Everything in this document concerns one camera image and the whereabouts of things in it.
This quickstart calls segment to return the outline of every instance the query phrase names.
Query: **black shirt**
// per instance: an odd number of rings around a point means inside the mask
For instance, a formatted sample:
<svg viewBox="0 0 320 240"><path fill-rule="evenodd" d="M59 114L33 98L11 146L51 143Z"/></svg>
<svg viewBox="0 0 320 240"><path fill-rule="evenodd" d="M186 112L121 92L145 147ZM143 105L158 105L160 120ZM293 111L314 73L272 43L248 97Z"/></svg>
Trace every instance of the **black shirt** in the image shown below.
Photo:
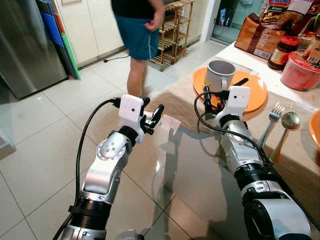
<svg viewBox="0 0 320 240"><path fill-rule="evenodd" d="M111 0L115 15L128 18L152 19L154 8L148 0Z"/></svg>

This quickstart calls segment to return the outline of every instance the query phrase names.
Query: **orange plate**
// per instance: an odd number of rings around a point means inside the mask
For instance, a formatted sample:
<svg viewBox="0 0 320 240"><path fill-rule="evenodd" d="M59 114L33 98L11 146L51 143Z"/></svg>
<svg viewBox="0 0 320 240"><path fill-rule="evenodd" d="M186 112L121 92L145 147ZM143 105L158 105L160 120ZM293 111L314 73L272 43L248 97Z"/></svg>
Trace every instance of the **orange plate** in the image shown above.
<svg viewBox="0 0 320 240"><path fill-rule="evenodd" d="M193 87L198 94L204 92L206 72L207 68L203 67L195 71L193 74ZM264 81L260 79L260 77L251 75L250 73L244 71L237 71L235 73L232 78L231 85L240 82L244 78L248 78L249 81L243 84L243 86L251 89L248 107L244 111L245 113L249 113L257 110L264 104L267 99L267 86ZM211 103L214 107L217 107L219 102L220 101L215 96L212 96Z"/></svg>
<svg viewBox="0 0 320 240"><path fill-rule="evenodd" d="M316 111L309 121L309 132L315 144L320 148L320 110Z"/></svg>

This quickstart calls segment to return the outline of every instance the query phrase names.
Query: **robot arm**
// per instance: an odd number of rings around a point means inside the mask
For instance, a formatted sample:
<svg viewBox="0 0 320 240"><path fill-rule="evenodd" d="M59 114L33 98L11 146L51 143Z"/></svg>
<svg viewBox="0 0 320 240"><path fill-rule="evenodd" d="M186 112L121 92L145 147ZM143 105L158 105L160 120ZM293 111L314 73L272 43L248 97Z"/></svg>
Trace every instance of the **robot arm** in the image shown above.
<svg viewBox="0 0 320 240"><path fill-rule="evenodd" d="M79 204L70 206L72 219L62 234L62 240L104 240L106 224L120 183L121 172L136 143L142 143L146 133L153 134L164 106L160 105L151 119L144 115L149 98L124 95L119 106L119 131L113 131L96 149L79 193ZM130 238L135 232L129 231Z"/></svg>
<svg viewBox="0 0 320 240"><path fill-rule="evenodd" d="M224 96L224 108L216 114L216 124L224 130L252 136L243 120L250 89L231 86L217 93ZM303 210L283 190L262 149L248 140L224 133L220 144L226 164L241 190L244 220L250 240L310 240L311 230Z"/></svg>

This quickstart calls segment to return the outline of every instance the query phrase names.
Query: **wooden shoe rack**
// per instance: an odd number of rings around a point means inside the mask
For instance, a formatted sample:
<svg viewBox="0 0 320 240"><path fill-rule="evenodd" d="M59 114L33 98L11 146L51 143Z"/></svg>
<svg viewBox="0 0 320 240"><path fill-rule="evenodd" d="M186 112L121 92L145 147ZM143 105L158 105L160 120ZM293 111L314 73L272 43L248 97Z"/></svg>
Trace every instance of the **wooden shoe rack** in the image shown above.
<svg viewBox="0 0 320 240"><path fill-rule="evenodd" d="M160 70L175 64L178 58L184 57L190 30L192 8L195 0L178 0L164 5L165 17L158 36L157 55L149 64ZM189 13L182 16L183 9L189 5Z"/></svg>

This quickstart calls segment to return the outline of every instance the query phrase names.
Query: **black cable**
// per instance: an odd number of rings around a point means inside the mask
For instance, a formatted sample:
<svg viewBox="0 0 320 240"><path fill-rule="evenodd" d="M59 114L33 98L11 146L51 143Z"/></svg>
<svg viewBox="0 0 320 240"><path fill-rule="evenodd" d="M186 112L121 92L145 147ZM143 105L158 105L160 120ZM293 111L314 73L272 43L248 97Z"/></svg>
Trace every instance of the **black cable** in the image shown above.
<svg viewBox="0 0 320 240"><path fill-rule="evenodd" d="M245 135L242 135L241 133L238 133L238 132L235 132L235 131L229 131L229 130L225 130L223 128L220 128L220 127L214 127L214 126L211 126L210 124L206 123L201 115L199 114L199 111L198 111L198 108L197 108L197 102L198 102L198 99L205 95L205 94L211 94L211 95L214 95L216 96L216 93L215 92L203 92L203 93L200 93L198 96L196 96L195 100L194 100L194 104L193 104L193 107L194 107L194 111L195 111L195 114L196 116L198 117L198 119L200 120L201 123L203 123L203 125L205 125L206 127L208 127L209 129L212 129L212 130L215 130L215 131L219 131L219 132L223 132L223 133L227 133L227 134L232 134L232 135L235 135L235 136L238 136L242 139L245 139L247 140L248 142L250 142L253 147L257 150L258 154L260 155L260 151L261 151L261 148L253 141L251 140L250 138L248 138L247 136ZM281 185L285 186L286 190L288 191L287 193L289 194L289 196L293 199L293 201L302 209L302 211L304 212L304 214L309 218L309 220L313 223L313 225L316 227L316 229L320 232L320 224L314 219L314 217L305 209L305 207L301 204L301 202L297 199L297 197L294 195L293 191L290 189L290 187L287 185L287 183L283 180L283 178L280 176L280 174L276 171L276 169L268 162L268 161L264 161L264 164L267 165L270 170L272 171L272 173L281 181Z"/></svg>
<svg viewBox="0 0 320 240"><path fill-rule="evenodd" d="M130 56L130 55L128 55L128 56L119 56L119 57L115 57L115 58L111 58L111 59L104 59L103 62L104 62L104 63L107 63L107 62L109 62L109 61L116 60L116 59L125 59L125 58L127 58L127 57L129 57L129 56Z"/></svg>
<svg viewBox="0 0 320 240"><path fill-rule="evenodd" d="M108 104L108 103L115 103L116 99L109 99L106 100L104 102L102 102L99 106L97 106L93 112L91 113L90 117L88 118L88 120L86 121L86 124L83 128L82 134L81 134L81 138L80 138L80 142L79 142L79 147L78 147L78 152L76 155L76 163L75 163L75 197L74 197L74 206L77 206L79 204L80 198L79 198L79 192L80 192L80 159L81 159L81 151L82 151L82 146L84 144L84 140L85 140L85 136L86 136L86 132L88 129L88 126L92 120L92 118L94 117L94 115L97 113L97 111L103 107L104 105ZM66 227L66 225L69 223L69 221L72 218L72 213L69 214L69 216L66 218L66 220L63 222L63 224L59 227L58 231L56 232L56 234L54 235L52 240L57 240L58 237L60 236L61 232L64 230L64 228Z"/></svg>

